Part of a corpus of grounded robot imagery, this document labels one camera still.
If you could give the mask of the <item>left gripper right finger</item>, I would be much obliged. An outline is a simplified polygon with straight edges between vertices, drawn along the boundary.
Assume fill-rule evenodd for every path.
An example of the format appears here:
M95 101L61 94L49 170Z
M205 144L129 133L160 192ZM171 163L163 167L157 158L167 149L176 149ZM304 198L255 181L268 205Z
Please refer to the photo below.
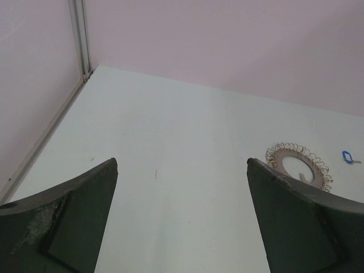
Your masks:
M363 272L363 203L255 158L247 179L271 272Z

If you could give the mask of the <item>metal disc keyring holder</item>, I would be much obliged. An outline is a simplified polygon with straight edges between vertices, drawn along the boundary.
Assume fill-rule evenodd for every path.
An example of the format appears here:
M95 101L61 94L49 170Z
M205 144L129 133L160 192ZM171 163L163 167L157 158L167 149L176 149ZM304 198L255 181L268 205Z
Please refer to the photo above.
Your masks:
M326 192L332 188L329 167L305 146L281 142L267 149L268 165L279 172Z

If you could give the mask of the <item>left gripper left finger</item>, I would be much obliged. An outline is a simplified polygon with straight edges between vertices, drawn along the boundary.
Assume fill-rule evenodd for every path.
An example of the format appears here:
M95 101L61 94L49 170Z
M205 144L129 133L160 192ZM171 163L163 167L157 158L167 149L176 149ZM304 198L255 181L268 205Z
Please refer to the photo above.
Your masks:
M111 158L1 205L1 272L94 272L117 178Z

